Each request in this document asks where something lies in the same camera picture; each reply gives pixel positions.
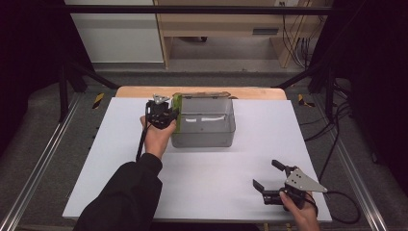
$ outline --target white tabletop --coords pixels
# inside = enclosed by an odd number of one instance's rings
[[[113,98],[99,128],[64,218],[77,218],[115,171],[134,161],[147,98]],[[289,100],[234,100],[237,124],[231,147],[174,148],[169,142],[159,178],[163,190],[155,220],[276,222],[292,220],[280,205],[264,205],[252,179],[279,190],[286,175],[275,159],[298,166],[317,180]],[[321,193],[314,192],[319,221],[331,221]]]

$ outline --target person's arm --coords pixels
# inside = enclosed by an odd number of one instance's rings
[[[144,153],[137,163],[122,165],[80,215],[74,231],[84,230],[148,230],[162,191],[157,177],[168,139],[175,130],[159,130],[150,126],[144,141]]]
[[[308,202],[305,202],[303,208],[299,210],[297,206],[293,203],[290,197],[288,197],[284,192],[279,193],[282,203],[285,207],[292,213],[294,221],[296,222],[299,231],[319,231],[319,223],[316,214],[315,207]]]

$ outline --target hand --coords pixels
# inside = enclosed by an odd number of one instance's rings
[[[306,194],[306,198],[309,200],[313,199]],[[299,210],[297,206],[293,203],[292,199],[288,197],[284,192],[279,193],[282,203],[291,211],[294,221],[300,231],[319,231],[319,223],[316,217],[315,207],[308,202],[304,203],[303,209]]]
[[[145,125],[145,116],[140,118],[141,125]],[[176,129],[176,121],[171,121],[170,125],[165,129],[161,130],[155,126],[150,126],[147,129],[146,139],[144,140],[144,150],[147,153],[155,155],[157,158],[162,160],[162,156],[166,151],[168,139],[170,139],[171,134]]]

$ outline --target black sleeve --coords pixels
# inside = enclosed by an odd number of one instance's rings
[[[78,230],[149,230],[159,203],[162,162],[145,153],[137,163],[121,166],[82,212]]]

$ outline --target gray box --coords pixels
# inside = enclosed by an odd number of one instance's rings
[[[183,98],[174,147],[229,147],[235,133],[232,99]]]

